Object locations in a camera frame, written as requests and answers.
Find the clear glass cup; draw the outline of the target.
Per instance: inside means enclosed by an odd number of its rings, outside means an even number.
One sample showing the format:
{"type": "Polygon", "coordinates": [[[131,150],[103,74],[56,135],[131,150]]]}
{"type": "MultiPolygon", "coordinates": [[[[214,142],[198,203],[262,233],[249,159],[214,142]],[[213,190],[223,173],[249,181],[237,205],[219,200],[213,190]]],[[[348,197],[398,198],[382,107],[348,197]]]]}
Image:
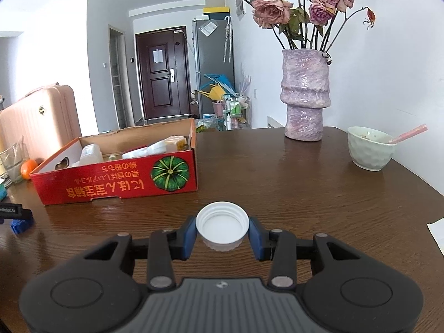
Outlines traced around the clear glass cup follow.
{"type": "Polygon", "coordinates": [[[23,178],[20,173],[22,164],[29,159],[26,145],[19,141],[1,152],[1,163],[12,183],[20,183],[23,178]]]}

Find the red lint brush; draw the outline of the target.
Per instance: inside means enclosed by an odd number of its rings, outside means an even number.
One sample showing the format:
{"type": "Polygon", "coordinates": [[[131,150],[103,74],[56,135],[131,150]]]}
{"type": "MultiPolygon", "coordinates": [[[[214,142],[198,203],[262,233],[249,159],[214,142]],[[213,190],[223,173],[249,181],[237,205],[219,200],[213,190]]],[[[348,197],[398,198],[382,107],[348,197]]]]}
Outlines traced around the red lint brush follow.
{"type": "Polygon", "coordinates": [[[137,159],[153,155],[163,154],[167,152],[167,143],[165,141],[158,141],[146,147],[141,147],[136,150],[131,150],[122,155],[122,159],[137,159]]]}

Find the beige soap box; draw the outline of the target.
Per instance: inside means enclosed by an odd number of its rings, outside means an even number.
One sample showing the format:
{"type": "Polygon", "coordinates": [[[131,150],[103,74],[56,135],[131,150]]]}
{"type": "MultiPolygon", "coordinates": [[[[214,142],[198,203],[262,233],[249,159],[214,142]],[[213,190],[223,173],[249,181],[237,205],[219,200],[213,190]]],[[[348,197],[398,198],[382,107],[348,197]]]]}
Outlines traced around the beige soap box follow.
{"type": "Polygon", "coordinates": [[[179,152],[188,150],[187,138],[184,136],[172,135],[163,140],[167,153],[179,152]]]}

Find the pink spoon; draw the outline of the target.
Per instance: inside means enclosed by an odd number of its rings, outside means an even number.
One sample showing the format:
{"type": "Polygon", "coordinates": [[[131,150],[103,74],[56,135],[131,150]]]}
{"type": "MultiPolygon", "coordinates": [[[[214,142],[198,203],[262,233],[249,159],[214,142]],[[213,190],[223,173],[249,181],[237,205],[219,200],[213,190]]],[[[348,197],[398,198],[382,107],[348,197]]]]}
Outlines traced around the pink spoon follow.
{"type": "Polygon", "coordinates": [[[422,125],[417,126],[416,128],[414,128],[408,132],[405,132],[393,139],[390,139],[390,141],[388,141],[388,144],[398,144],[402,141],[405,141],[409,138],[413,138],[414,136],[417,136],[423,132],[426,132],[427,130],[428,130],[427,126],[425,124],[422,124],[422,125]]]}

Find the dried pink roses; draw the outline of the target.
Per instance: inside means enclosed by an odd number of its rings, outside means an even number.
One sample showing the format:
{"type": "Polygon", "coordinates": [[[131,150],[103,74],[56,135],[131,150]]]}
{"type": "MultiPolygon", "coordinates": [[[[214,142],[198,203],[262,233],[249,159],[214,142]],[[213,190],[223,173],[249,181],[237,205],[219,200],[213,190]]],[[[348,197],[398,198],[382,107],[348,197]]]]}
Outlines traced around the dried pink roses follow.
{"type": "Polygon", "coordinates": [[[366,12],[363,25],[375,25],[375,13],[367,6],[354,9],[355,0],[241,0],[252,9],[254,22],[276,38],[284,35],[292,50],[314,49],[328,54],[346,23],[366,12]]]}

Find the pink suitcase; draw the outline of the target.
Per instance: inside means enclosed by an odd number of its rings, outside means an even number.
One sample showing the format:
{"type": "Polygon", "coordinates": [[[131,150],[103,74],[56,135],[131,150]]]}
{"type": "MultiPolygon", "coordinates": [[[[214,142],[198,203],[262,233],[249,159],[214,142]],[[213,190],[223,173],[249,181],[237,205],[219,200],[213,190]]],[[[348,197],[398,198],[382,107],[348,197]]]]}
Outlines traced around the pink suitcase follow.
{"type": "Polygon", "coordinates": [[[38,163],[80,136],[74,91],[68,85],[30,92],[1,111],[1,149],[22,141],[38,163]]]}

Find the red cardboard pumpkin box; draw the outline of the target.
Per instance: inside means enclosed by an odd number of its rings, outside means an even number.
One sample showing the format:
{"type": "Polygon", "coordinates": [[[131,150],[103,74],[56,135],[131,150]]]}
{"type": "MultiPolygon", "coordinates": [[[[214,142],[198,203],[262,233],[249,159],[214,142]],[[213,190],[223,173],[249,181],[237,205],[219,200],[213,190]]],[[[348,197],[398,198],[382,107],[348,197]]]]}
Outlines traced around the red cardboard pumpkin box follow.
{"type": "Polygon", "coordinates": [[[76,138],[43,161],[31,178],[44,205],[100,198],[140,198],[197,190],[196,123],[193,119],[125,128],[76,138]],[[187,138],[188,150],[122,159],[131,150],[172,135],[187,138]],[[96,143],[104,161],[79,166],[82,149],[96,143]]]}

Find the pink textured vase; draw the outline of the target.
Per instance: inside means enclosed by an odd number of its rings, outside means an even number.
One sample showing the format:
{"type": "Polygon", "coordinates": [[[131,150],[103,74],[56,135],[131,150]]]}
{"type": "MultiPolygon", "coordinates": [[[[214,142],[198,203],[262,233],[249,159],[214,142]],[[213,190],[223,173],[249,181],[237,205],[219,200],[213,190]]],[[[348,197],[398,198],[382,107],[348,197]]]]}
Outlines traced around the pink textured vase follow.
{"type": "Polygon", "coordinates": [[[331,106],[331,57],[314,49],[282,51],[281,101],[287,105],[287,138],[315,142],[323,137],[323,110],[331,106]]]}

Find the grey refrigerator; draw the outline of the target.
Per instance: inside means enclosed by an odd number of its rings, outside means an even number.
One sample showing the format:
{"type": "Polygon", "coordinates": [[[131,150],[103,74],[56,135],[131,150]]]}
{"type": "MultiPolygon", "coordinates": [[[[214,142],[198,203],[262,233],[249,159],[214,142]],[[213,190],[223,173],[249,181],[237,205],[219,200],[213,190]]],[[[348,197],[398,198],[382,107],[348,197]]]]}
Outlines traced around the grey refrigerator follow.
{"type": "Polygon", "coordinates": [[[207,75],[224,75],[234,86],[233,59],[223,60],[227,20],[193,20],[193,46],[198,91],[209,91],[212,80],[207,75]]]}

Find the white bottle cap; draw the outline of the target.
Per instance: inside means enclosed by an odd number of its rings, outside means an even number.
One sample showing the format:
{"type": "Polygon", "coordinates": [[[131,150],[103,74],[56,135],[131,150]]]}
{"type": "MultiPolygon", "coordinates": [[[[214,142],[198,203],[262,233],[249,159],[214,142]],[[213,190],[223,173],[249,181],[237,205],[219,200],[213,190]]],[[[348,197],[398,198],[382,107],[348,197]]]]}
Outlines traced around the white bottle cap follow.
{"type": "Polygon", "coordinates": [[[245,210],[228,201],[210,203],[196,216],[196,229],[203,243],[218,252],[236,249],[247,235],[249,224],[245,210]]]}

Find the white translucent plastic box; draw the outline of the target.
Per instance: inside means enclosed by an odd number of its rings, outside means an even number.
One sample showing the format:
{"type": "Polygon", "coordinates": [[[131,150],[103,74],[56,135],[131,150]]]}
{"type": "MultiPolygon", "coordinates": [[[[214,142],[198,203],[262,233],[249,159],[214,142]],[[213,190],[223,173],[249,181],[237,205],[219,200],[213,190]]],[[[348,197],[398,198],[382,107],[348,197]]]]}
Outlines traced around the white translucent plastic box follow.
{"type": "Polygon", "coordinates": [[[103,161],[104,159],[100,147],[96,143],[91,143],[82,149],[78,165],[85,166],[101,163],[103,161]]]}

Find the orange fruit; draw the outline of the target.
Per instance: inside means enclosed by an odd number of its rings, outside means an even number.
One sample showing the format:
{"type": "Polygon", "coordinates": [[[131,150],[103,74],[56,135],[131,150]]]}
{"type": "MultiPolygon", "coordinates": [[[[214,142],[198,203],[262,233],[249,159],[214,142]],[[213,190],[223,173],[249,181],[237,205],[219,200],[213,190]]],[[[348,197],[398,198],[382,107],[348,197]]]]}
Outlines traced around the orange fruit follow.
{"type": "Polygon", "coordinates": [[[31,179],[31,173],[38,167],[38,163],[34,159],[28,159],[20,166],[20,175],[25,180],[31,179]]]}

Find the dark brown entrance door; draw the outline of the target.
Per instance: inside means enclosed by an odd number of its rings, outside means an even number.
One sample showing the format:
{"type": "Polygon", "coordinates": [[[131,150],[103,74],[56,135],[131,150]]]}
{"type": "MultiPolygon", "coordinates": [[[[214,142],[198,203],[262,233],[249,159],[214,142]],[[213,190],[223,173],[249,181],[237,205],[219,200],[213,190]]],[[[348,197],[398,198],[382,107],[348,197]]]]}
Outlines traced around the dark brown entrance door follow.
{"type": "Polygon", "coordinates": [[[138,33],[135,47],[145,119],[189,115],[186,28],[178,26],[138,33]]]}

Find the pale green bowl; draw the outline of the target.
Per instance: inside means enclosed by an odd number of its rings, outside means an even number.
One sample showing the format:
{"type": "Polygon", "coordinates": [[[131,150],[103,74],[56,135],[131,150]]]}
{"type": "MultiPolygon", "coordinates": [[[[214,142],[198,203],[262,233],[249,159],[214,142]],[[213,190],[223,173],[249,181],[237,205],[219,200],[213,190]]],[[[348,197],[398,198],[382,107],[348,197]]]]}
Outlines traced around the pale green bowl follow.
{"type": "Polygon", "coordinates": [[[362,126],[351,126],[347,130],[349,154],[356,166],[367,171],[380,171],[393,157],[395,144],[384,132],[362,126]]]}

